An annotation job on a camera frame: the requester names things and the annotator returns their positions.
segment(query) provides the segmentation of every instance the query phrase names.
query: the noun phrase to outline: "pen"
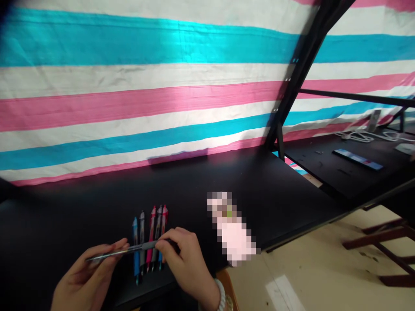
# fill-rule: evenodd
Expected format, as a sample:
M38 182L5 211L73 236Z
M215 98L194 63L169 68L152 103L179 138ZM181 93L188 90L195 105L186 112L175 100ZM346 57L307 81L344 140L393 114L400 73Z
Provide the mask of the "pen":
M161 235L164 234L164 232L166 231L166 224L167 224L167 215L169 214L169 211L166 208L166 205L164 204L163 207L163 216L161 218ZM159 252L159 270L161 271L163 268L163 255L161 254L161 252Z
M145 223L144 223L144 211L141 211L140 214L140 244L144 243L144 228L145 228ZM141 276L144 275L144 269L146 267L146 251L142 250L140 251L140 264L141 264Z
M133 239L134 246L138 245L138 229L137 229L137 217L134 217L133 221ZM138 251L134 252L134 276L135 284L138 285L138 276L140 275L140 255Z
M163 212L163 208L159 207L157 210L157 225L156 225L156 237L155 240L158 240L160 237L160 225L161 225L161 213ZM154 267L157 264L157 250L153 250L153 257L151 258L151 272L154 271Z
M154 235L154 218L156 217L156 206L154 205L153 210L151 211L150 216L150 236L148 238L148 241L151 242L153 240ZM153 250L149 249L147 252L147 272L150 270L150 263L151 263L151 255L153 254Z
M171 244L171 246L173 246L173 248L175 249L175 251L177 253L179 253L180 249L179 249L177 243L175 243L174 241L172 241L170 239L166 239L166 241L169 242ZM89 257L89 258L85 259L85 261L102 260L102 259L108 258L110 256L121 255L121 254L125 255L125 254L130 254L130 253L133 253L133 252L136 252L136 251L140 251L140 250L149 250L150 251L153 248L155 248L157 242L158 241L156 240L156 241L146 242L146 243L139 244L139 245L130 246L129 248L124 249L122 251L115 251L115 252L112 252L112 253L106 253L106 254L99 255L99 256Z

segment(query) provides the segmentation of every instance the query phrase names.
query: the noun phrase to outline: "gray pen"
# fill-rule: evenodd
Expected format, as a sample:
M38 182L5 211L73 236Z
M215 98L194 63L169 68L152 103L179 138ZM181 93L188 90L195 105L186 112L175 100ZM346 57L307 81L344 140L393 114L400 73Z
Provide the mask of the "gray pen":
M107 254L103 254L103 255L99 255L99 256L90 257L90 258L87 258L85 261L102 260L102 259L108 258L110 256L121 255L121 254L125 255L125 254L129 254L129 253L134 253L134 252L140 251L140 250L145 251L145 250L154 248L156 246L156 243L157 243L157 240L147 242L147 243L143 243L143 244L139 244L139 245L130 246L129 248L126 248L122 251L115 251L115 252L112 252L112 253L107 253Z
M155 233L155 240L158 240L160 237L160 228L161 228L161 214L163 213L163 208L160 205L159 209L157 210L157 225L156 225L156 233ZM153 256L151 257L151 272L154 271L154 267L156 266L158 258L157 250L153 250Z
M141 211L140 214L140 243L144 244L144 228L145 228L145 222L144 222L144 211ZM146 267L146 251L145 250L141 250L140 251L140 264L141 264L141 276L144 275L144 270Z
M180 248L179 248L179 246L177 245L176 242L174 242L170 239L166 239L165 241L169 242L170 245L173 246L176 253L178 253L178 254L180 253ZM107 254L103 254L103 255L99 255L99 256L90 257L90 258L85 259L85 261L93 261L93 260L101 261L102 259L108 258L110 256L121 255L121 254L122 255L131 254L131 253L134 253L135 251L140 251L140 250L144 250L144 251L149 250L149 249L155 248L157 242L158 241L156 240L156 241L146 242L146 243L143 243L143 244L140 244L140 245L130 246L129 248L124 249L122 251L115 251L115 252L112 252L112 253L107 253Z

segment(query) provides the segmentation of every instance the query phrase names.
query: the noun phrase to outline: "smartphone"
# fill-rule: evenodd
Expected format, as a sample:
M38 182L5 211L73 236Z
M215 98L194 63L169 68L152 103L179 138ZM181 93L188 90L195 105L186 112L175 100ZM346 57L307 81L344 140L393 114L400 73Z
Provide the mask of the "smartphone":
M351 160L353 162L357 162L359 164L362 164L362 165L364 165L364 166L366 166L368 168L371 168L371 169L373 169L375 171L378 171L378 170L380 170L380 169L383 168L382 165L380 165L380 164L378 164L376 162L370 161L368 159L365 159L365 158L363 158L361 156L358 156L358 155L356 155L354 153L351 153L350 151L347 151L345 149L333 150L333 153L336 154L336 155L339 155L339 156L341 156L343 158L349 159L349 160Z

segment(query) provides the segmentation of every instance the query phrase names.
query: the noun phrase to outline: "tiled floor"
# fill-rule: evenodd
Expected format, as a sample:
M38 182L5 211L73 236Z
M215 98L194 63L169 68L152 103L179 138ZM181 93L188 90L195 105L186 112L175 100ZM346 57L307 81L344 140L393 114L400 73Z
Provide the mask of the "tiled floor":
M415 289L384 286L377 275L405 272L373 246L347 251L342 241L398 216L383 206L315 230L228 272L241 311L415 310ZM408 238L385 242L395 254L415 254Z

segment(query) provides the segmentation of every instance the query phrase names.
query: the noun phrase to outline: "cable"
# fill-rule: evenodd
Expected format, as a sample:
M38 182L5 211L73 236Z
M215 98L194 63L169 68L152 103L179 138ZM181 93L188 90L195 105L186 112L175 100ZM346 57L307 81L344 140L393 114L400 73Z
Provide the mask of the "cable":
M377 135L374 133L367 132L365 130L356 130L356 131L344 131L344 132L337 132L334 133L337 136L340 136L343 140L354 140L358 141L360 143L370 143L374 141L375 139L373 137L370 137L368 135L375 136L377 138L387 140L390 142L397 142L398 140L405 140L409 142L415 142L415 140L410 140L407 138L400 137L400 134L397 132L382 132L381 135Z

